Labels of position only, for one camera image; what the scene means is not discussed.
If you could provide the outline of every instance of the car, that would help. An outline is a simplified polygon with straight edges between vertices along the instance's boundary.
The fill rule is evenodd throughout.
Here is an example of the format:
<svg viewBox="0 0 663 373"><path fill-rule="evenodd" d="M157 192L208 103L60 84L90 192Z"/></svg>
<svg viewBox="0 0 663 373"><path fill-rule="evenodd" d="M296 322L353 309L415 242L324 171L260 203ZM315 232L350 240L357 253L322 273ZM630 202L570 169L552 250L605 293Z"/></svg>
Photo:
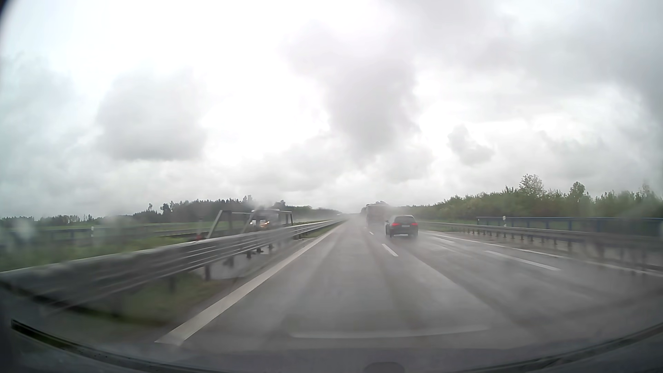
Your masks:
<svg viewBox="0 0 663 373"><path fill-rule="evenodd" d="M395 234L407 234L410 237L419 235L419 223L412 215L394 215L385 220L385 234L393 237Z"/></svg>

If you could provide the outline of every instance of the gray cloud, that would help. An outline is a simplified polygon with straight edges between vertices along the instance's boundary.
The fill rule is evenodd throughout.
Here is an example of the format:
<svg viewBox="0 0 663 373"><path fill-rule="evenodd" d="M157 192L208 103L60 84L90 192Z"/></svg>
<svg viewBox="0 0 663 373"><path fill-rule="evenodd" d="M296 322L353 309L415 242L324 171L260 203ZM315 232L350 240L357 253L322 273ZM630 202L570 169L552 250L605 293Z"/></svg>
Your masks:
<svg viewBox="0 0 663 373"><path fill-rule="evenodd" d="M472 166L490 161L495 153L491 148L474 140L467 127L462 124L455 126L448 138L449 147L464 165Z"/></svg>
<svg viewBox="0 0 663 373"><path fill-rule="evenodd" d="M102 99L96 122L101 146L124 160L178 160L200 155L205 96L189 70L157 76L138 70L118 77Z"/></svg>
<svg viewBox="0 0 663 373"><path fill-rule="evenodd" d="M0 215L92 211L103 164L71 80L40 60L4 59L1 69Z"/></svg>
<svg viewBox="0 0 663 373"><path fill-rule="evenodd" d="M332 135L356 161L407 143L418 133L412 56L387 35L361 52L313 23L284 48L293 69L323 89Z"/></svg>

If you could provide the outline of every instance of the bridge railing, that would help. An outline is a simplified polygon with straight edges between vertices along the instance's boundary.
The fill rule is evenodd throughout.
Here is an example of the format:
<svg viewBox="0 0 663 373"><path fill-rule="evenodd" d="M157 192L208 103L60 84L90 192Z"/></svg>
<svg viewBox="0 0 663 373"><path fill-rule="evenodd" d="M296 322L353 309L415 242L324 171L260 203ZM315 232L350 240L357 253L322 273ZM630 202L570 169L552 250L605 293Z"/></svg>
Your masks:
<svg viewBox="0 0 663 373"><path fill-rule="evenodd" d="M267 230L174 244L136 252L110 254L63 263L14 269L0 273L0 285L10 291L37 298L49 308L65 309L92 302L157 279L204 267L233 256L251 257L254 251L325 228L341 220L326 220Z"/></svg>

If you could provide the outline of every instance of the treeline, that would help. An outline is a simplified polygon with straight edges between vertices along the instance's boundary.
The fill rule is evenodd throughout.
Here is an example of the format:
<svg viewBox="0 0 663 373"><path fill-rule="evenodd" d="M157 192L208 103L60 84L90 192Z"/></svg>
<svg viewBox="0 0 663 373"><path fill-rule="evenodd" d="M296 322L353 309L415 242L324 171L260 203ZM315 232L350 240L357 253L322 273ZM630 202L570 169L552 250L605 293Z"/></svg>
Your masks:
<svg viewBox="0 0 663 373"><path fill-rule="evenodd" d="M82 222L90 224L99 224L102 218L93 218L92 215L57 215L48 216L44 218L34 219L34 216L12 216L0 218L0 227L10 228L16 225L17 222L31 222L37 226L68 226L75 225Z"/></svg>
<svg viewBox="0 0 663 373"><path fill-rule="evenodd" d="M31 222L37 226L74 226L83 223L86 224L105 224L110 222L131 222L131 223L178 223L178 222L197 222L199 218L204 221L214 220L219 210L233 212L250 212L259 206L256 205L251 195L244 196L241 200L236 198L218 199L218 200L194 200L164 203L158 208L150 203L144 211L136 212L132 215L106 216L103 218L93 218L92 215L57 215L49 216L35 220L32 216L14 216L0 219L0 226L12 228L19 222ZM312 208L311 206L290 206L281 200L275 202L268 208L279 208L281 210L292 211L297 220L320 220L330 218L339 214L339 211L328 208Z"/></svg>
<svg viewBox="0 0 663 373"><path fill-rule="evenodd" d="M590 196L575 182L568 192L546 190L536 175L525 175L518 187L502 191L453 196L427 206L405 206L405 210L426 219L474 219L477 216L622 216L663 218L663 200L643 185L639 191L604 192Z"/></svg>

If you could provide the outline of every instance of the guardrail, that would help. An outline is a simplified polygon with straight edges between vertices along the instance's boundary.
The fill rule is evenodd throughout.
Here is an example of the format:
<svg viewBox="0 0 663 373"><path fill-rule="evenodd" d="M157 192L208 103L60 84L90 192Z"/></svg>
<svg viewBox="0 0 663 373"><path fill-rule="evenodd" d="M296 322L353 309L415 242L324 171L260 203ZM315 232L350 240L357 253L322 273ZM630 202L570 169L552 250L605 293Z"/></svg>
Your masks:
<svg viewBox="0 0 663 373"><path fill-rule="evenodd" d="M663 218L477 216L477 224L658 236Z"/></svg>
<svg viewBox="0 0 663 373"><path fill-rule="evenodd" d="M204 267L205 278L209 279L210 265L219 260L239 254L250 258L254 250L270 250L276 243L341 221L328 220L14 269L0 273L0 283L10 291L36 297L41 304L56 310L136 289L157 279L170 279L174 291L174 276L178 273Z"/></svg>
<svg viewBox="0 0 663 373"><path fill-rule="evenodd" d="M235 220L235 226L223 226L214 231L214 236L229 236L240 233L244 220ZM123 243L129 240L165 236L195 236L202 233L207 234L210 230L209 224L192 226L191 223L168 224L168 225L143 225L143 226L94 226L87 228L63 228L63 229L39 229L35 230L28 238L22 238L15 230L6 230L8 234L5 240L12 238L12 245L23 246L26 244L59 244L74 246L94 246L96 244ZM9 245L8 242L0 240L0 248Z"/></svg>
<svg viewBox="0 0 663 373"><path fill-rule="evenodd" d="M565 250L569 254L573 253L573 243L582 244L581 250L587 253L587 247L592 246L596 252L597 259L606 260L606 248L617 250L617 257L614 260L635 265L640 269L662 269L663 268L663 238L650 236L631 236L624 234L609 234L597 232L580 232L571 230L553 230L542 228L520 228L510 226L488 226L480 224L460 224L445 222L420 222L422 226L446 227L450 230L465 232L468 234L500 236L506 238L511 236L512 240L528 240L533 242L535 238L541 239L541 243L551 240L553 247L557 247L558 241L567 243ZM656 264L651 264L648 258L651 255L656 257Z"/></svg>

